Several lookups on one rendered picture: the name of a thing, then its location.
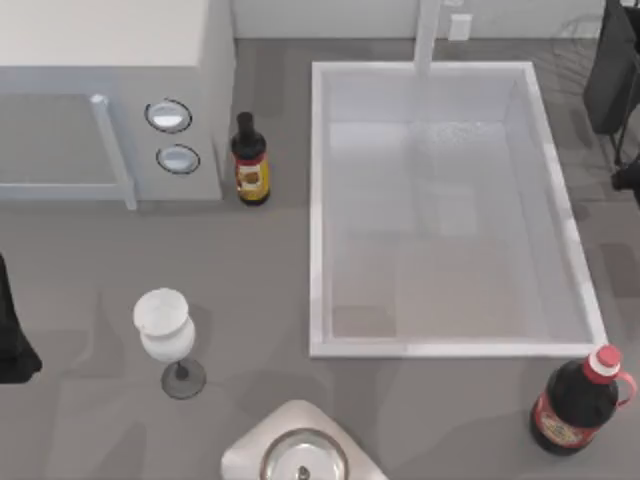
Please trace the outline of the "dark bottle with yellow label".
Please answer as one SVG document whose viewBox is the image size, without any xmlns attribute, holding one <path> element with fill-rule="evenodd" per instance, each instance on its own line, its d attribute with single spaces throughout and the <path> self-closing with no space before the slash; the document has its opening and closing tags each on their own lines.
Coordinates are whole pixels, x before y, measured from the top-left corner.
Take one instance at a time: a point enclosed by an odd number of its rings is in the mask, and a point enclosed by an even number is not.
<svg viewBox="0 0 640 480">
<path fill-rule="evenodd" d="M 251 112 L 236 116 L 237 132 L 230 141 L 236 190 L 246 205 L 264 204 L 270 196 L 270 170 L 265 137 L 256 130 Z"/>
</svg>

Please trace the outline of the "white sink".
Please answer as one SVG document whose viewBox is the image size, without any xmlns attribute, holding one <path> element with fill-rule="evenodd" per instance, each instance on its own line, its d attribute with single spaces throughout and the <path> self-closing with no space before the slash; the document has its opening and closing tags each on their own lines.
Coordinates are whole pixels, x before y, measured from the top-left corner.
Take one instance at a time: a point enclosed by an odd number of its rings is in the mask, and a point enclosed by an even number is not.
<svg viewBox="0 0 640 480">
<path fill-rule="evenodd" d="M 311 84 L 311 356 L 607 342 L 531 63 L 323 61 Z"/>
</svg>

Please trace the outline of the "small microwave knob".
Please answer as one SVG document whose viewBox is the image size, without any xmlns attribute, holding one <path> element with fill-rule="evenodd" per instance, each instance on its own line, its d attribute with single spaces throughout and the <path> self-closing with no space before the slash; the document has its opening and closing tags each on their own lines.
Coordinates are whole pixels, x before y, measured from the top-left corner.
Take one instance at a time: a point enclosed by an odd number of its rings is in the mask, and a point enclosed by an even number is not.
<svg viewBox="0 0 640 480">
<path fill-rule="evenodd" d="M 157 164 L 172 175 L 190 175 L 200 166 L 201 160 L 196 151 L 186 145 L 175 144 L 156 152 Z"/>
</svg>

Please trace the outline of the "white wine glass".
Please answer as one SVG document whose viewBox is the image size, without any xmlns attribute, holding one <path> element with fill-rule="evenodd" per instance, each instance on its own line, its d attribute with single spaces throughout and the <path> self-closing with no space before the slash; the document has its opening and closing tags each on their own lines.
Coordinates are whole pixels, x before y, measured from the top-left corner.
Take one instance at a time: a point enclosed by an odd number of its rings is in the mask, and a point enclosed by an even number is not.
<svg viewBox="0 0 640 480">
<path fill-rule="evenodd" d="M 186 297 L 172 288 L 146 292 L 133 308 L 133 324 L 146 353 L 165 365 L 162 390 L 175 400 L 197 396 L 207 376 L 204 367 L 191 357 L 196 327 Z"/>
</svg>

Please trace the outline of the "large microwave knob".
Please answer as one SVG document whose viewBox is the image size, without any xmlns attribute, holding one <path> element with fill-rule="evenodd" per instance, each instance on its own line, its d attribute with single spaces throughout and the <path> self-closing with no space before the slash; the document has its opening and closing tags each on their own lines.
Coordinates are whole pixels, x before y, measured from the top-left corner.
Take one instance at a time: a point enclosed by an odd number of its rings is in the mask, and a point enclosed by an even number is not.
<svg viewBox="0 0 640 480">
<path fill-rule="evenodd" d="M 174 99 L 147 104 L 144 110 L 147 123 L 157 131 L 177 134 L 188 129 L 193 116 L 189 108 Z"/>
</svg>

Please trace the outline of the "pale grey rounded box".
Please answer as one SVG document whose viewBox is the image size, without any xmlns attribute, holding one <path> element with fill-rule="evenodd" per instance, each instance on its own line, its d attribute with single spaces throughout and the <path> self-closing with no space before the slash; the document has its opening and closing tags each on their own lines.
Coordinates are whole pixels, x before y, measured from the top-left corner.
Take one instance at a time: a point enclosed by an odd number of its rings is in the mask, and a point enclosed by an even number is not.
<svg viewBox="0 0 640 480">
<path fill-rule="evenodd" d="M 291 400 L 222 455 L 222 480 L 390 480 L 336 421 Z"/>
</svg>

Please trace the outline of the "tall white tap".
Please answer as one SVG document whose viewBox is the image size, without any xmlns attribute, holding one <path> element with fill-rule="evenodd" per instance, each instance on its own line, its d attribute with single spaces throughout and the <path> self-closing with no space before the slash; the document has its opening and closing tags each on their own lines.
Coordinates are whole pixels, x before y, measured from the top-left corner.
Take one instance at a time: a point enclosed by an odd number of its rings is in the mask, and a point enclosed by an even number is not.
<svg viewBox="0 0 640 480">
<path fill-rule="evenodd" d="M 413 64 L 419 77 L 430 71 L 442 0 L 419 0 Z"/>
</svg>

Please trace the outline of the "pale microwave oven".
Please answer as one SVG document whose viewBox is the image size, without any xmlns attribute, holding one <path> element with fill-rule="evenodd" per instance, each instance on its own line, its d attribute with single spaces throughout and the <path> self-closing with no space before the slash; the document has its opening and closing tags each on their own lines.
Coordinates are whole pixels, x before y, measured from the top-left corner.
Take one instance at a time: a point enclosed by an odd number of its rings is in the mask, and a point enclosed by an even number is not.
<svg viewBox="0 0 640 480">
<path fill-rule="evenodd" d="M 124 203 L 94 94 L 109 100 L 137 205 L 220 200 L 235 68 L 230 0 L 0 0 L 0 201 Z M 189 108 L 188 129 L 147 123 L 163 99 Z M 198 153 L 194 173 L 157 164 L 175 144 Z"/>
</svg>

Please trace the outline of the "dark jug with red cap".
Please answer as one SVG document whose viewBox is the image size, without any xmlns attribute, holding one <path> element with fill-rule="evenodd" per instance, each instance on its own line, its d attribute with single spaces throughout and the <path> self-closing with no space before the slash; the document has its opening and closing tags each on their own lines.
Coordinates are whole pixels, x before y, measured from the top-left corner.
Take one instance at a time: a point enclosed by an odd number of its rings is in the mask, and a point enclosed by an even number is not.
<svg viewBox="0 0 640 480">
<path fill-rule="evenodd" d="M 622 368 L 621 351 L 602 345 L 552 372 L 530 410 L 530 433 L 543 450 L 571 456 L 586 448 L 637 392 L 636 380 Z"/>
</svg>

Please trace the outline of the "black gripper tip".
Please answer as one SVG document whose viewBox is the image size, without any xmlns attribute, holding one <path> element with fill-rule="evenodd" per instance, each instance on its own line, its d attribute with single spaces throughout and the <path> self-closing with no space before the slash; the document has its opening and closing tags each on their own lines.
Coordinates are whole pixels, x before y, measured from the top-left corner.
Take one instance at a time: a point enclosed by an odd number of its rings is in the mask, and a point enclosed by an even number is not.
<svg viewBox="0 0 640 480">
<path fill-rule="evenodd" d="M 40 356 L 20 325 L 6 263 L 0 253 L 0 385 L 25 384 L 42 368 Z"/>
</svg>

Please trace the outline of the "white wall socket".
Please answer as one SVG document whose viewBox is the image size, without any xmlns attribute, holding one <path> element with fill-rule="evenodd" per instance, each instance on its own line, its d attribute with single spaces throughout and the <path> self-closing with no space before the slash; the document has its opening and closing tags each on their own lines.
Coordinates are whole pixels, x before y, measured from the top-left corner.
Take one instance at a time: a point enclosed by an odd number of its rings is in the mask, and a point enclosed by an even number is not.
<svg viewBox="0 0 640 480">
<path fill-rule="evenodd" d="M 473 15 L 467 13 L 452 14 L 450 17 L 448 40 L 467 41 L 471 37 Z"/>
</svg>

